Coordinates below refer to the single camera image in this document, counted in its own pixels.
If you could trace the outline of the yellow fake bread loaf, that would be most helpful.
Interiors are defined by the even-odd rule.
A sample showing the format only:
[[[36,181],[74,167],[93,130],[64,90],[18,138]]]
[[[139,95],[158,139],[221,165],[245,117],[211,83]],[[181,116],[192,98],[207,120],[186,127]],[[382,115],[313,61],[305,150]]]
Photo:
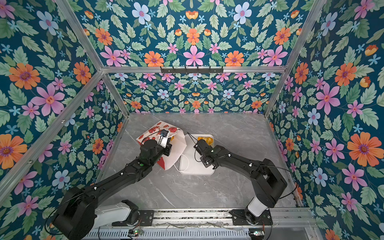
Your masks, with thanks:
[[[198,137],[198,141],[199,140],[204,140],[211,147],[214,145],[214,139],[211,137]]]

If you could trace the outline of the red white paper bag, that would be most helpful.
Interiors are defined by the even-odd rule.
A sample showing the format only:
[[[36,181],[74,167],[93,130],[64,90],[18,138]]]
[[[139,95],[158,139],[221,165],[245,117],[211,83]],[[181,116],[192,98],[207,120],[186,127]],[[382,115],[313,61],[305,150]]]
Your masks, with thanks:
[[[163,121],[157,122],[136,138],[139,145],[148,140],[155,140],[164,148],[165,153],[158,161],[158,165],[165,171],[177,162],[187,147],[183,130]]]

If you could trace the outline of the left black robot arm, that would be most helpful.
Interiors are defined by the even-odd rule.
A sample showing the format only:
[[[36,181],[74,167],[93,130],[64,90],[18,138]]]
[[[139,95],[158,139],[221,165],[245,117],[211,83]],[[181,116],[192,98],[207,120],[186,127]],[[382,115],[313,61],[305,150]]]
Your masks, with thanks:
[[[129,200],[101,207],[101,203],[124,188],[144,179],[162,156],[169,156],[172,145],[169,131],[159,131],[159,140],[149,139],[140,146],[140,154],[116,174],[88,187],[67,191],[52,224],[69,240],[81,240],[91,230],[122,222],[134,226],[140,221],[139,208]]]

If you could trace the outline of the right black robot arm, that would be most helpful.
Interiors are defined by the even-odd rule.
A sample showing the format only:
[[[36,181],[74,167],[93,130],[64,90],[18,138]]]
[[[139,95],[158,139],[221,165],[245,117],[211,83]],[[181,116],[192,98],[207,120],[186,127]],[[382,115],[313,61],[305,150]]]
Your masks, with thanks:
[[[288,186],[279,168],[269,159],[250,160],[222,146],[211,147],[204,140],[197,141],[194,149],[201,155],[200,160],[206,168],[228,168],[252,182],[255,196],[245,208],[245,219],[252,225],[262,220],[267,209],[275,207]]]

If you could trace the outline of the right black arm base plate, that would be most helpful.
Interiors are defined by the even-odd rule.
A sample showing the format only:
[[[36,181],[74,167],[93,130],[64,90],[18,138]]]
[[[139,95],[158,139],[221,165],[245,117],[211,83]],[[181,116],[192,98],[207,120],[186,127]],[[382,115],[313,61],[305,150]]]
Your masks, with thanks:
[[[234,226],[272,226],[273,220],[269,209],[263,211],[259,217],[252,217],[244,209],[233,209],[229,211]]]

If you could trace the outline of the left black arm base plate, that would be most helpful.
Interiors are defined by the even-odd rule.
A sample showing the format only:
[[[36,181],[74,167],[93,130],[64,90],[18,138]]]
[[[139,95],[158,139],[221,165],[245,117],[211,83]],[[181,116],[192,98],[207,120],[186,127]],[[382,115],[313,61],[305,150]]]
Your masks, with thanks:
[[[155,211],[153,210],[134,210],[126,220],[112,223],[114,227],[149,227],[154,220]]]

